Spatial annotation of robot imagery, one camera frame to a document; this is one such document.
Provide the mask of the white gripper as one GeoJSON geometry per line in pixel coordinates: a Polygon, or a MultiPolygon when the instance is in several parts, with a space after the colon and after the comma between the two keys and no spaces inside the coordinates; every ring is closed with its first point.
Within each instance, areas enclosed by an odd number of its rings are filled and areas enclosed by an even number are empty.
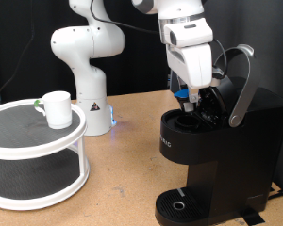
{"type": "Polygon", "coordinates": [[[213,33],[205,18],[163,26],[169,67],[187,84],[191,103],[199,101],[199,89],[212,81],[213,33]]]}

